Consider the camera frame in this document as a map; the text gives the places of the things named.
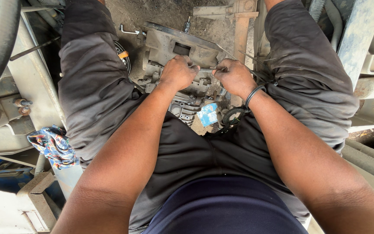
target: hand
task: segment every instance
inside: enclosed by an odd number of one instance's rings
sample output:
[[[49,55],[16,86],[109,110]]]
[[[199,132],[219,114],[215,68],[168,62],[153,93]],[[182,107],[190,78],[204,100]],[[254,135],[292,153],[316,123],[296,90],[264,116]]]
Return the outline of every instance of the hand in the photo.
[[[200,66],[192,65],[188,56],[176,55],[165,65],[158,85],[168,85],[175,91],[187,88],[200,70]]]
[[[223,59],[212,73],[229,93],[244,100],[258,86],[248,68],[238,60]]]

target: gray work pants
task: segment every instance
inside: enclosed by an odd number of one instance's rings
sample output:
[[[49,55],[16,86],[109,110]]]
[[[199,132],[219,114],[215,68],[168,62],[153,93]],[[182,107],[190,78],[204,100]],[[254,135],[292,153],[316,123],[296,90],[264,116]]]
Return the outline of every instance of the gray work pants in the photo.
[[[278,82],[277,86],[268,84],[267,93],[340,153],[351,124],[348,118],[356,112],[358,100],[337,54],[300,0],[274,6],[265,30]],[[60,57],[64,77],[59,82],[59,97],[70,145],[86,168],[146,94],[128,82],[126,67],[113,44],[118,38],[111,15],[97,0],[69,0],[63,32]],[[133,147],[142,150],[142,139]],[[130,232],[141,232],[183,184],[225,174],[266,183],[297,219],[308,217],[306,207],[276,173],[252,114],[224,135],[202,137],[168,112],[157,164],[133,207]]]

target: colorful rag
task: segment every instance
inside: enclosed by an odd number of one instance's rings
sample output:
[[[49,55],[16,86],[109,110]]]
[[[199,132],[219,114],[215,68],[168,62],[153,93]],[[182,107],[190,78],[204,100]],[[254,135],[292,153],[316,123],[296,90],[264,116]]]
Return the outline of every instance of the colorful rag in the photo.
[[[40,131],[33,132],[28,136],[28,141],[39,152],[44,153],[56,169],[61,170],[79,164],[79,158],[69,145],[66,131],[56,125],[42,127]]]

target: navy blue shirt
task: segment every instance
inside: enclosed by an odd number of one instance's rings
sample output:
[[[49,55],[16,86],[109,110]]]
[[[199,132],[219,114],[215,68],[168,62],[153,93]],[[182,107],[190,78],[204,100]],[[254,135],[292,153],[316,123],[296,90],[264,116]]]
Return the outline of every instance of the navy blue shirt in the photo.
[[[307,234],[268,186],[247,177],[209,177],[177,189],[143,234]]]

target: wrist band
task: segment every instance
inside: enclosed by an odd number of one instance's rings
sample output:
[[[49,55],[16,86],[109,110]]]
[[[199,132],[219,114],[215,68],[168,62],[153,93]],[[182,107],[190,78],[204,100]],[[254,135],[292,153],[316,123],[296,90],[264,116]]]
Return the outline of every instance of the wrist band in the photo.
[[[260,90],[260,89],[262,89],[264,92],[266,92],[266,88],[265,88],[265,86],[263,86],[263,85],[259,85],[257,88],[255,88],[250,94],[249,94],[249,96],[248,96],[248,98],[246,99],[246,102],[245,102],[245,107],[247,108],[247,109],[249,109],[249,107],[248,107],[248,105],[249,105],[249,102],[251,101],[251,98],[255,95],[255,93],[258,91],[258,90]]]

